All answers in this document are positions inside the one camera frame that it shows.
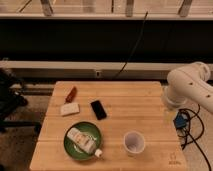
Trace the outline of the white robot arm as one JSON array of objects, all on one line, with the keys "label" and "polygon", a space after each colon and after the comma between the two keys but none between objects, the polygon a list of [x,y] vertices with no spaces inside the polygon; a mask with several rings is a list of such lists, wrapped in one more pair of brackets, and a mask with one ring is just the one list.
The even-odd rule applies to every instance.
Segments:
[{"label": "white robot arm", "polygon": [[207,64],[194,62],[171,70],[167,75],[162,101],[169,109],[181,107],[188,99],[213,114],[213,86],[207,81],[211,72]]}]

